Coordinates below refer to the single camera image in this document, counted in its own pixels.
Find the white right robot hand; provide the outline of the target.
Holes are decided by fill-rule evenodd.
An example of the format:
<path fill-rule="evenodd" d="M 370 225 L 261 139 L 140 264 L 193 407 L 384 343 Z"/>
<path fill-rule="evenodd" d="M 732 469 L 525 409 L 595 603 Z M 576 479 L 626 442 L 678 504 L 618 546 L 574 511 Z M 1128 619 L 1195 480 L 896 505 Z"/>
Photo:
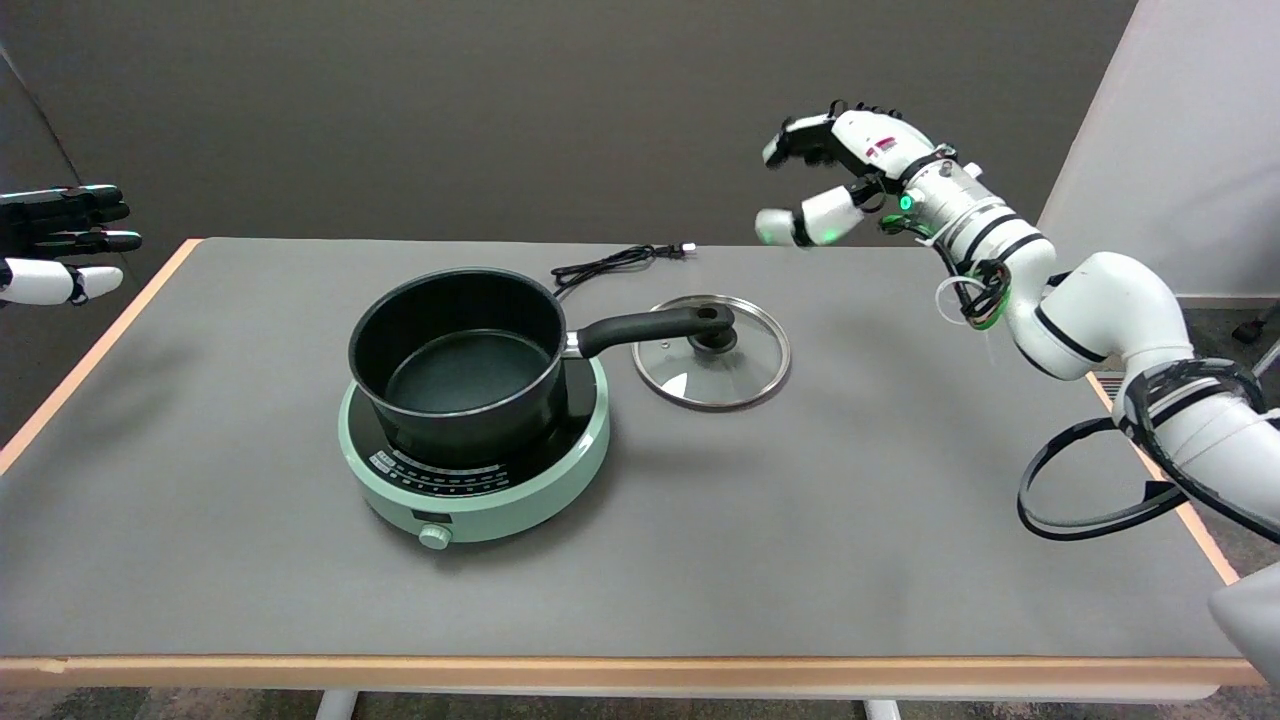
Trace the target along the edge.
<path fill-rule="evenodd" d="M 764 245 L 812 249 L 845 238 L 887 200 L 904 195 L 915 174 L 936 161 L 954 160 L 956 151 L 931 141 L 892 108 L 837 100 L 824 113 L 785 119 L 762 158 L 769 169 L 799 160 L 809 167 L 842 167 L 852 174 L 852 183 L 796 208 L 756 214 L 755 233 Z"/>

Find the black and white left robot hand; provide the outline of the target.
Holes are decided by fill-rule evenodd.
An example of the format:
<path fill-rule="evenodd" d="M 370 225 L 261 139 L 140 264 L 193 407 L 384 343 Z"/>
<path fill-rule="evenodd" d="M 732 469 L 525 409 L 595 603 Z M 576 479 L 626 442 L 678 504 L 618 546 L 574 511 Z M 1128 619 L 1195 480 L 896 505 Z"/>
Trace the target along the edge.
<path fill-rule="evenodd" d="M 119 266 L 64 261 L 141 247 L 133 231 L 109 225 L 131 214 L 115 184 L 55 187 L 1 196 L 3 305 L 79 306 L 119 288 Z"/>

